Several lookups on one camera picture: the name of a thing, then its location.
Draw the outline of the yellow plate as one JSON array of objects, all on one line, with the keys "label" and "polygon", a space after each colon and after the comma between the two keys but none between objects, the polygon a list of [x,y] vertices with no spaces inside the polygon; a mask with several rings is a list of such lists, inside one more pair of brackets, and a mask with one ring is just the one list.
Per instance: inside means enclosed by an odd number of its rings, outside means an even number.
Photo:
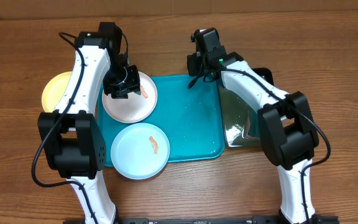
[{"label": "yellow plate", "polygon": [[64,72],[47,83],[42,92],[42,108],[45,112],[51,113],[54,110],[66,90],[70,77],[71,72]]}]

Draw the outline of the white plate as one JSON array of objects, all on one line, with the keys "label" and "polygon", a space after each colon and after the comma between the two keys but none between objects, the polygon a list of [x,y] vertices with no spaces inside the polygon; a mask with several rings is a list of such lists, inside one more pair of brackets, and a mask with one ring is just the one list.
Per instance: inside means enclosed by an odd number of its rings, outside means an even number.
[{"label": "white plate", "polygon": [[148,117],[157,105],[158,91],[155,83],[145,73],[139,72],[140,95],[129,93],[128,99],[113,99],[101,94],[105,112],[116,121],[136,123]]}]

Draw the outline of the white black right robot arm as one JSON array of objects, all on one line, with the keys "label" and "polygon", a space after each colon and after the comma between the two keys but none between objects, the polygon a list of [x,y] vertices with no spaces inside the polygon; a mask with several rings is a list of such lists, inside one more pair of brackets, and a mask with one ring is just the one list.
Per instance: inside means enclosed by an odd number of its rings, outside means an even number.
[{"label": "white black right robot arm", "polygon": [[304,94],[280,90],[236,52],[227,53],[214,27],[197,29],[190,37],[195,52],[187,56],[192,88],[198,80],[219,82],[242,98],[256,113],[260,145],[277,167],[282,190],[280,220],[312,223],[309,171],[319,140]]}]

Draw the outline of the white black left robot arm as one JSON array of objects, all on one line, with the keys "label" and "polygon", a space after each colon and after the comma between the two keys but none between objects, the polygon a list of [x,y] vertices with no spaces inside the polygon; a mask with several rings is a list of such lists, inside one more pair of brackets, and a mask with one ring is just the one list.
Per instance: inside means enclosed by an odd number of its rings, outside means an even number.
[{"label": "white black left robot arm", "polygon": [[121,53],[127,37],[113,22],[82,31],[70,43],[75,64],[53,111],[38,118],[41,144],[32,162],[33,181],[45,188],[70,185],[85,213],[84,223],[120,223],[103,177],[107,146],[96,122],[99,93],[126,99],[140,94],[140,77]]}]

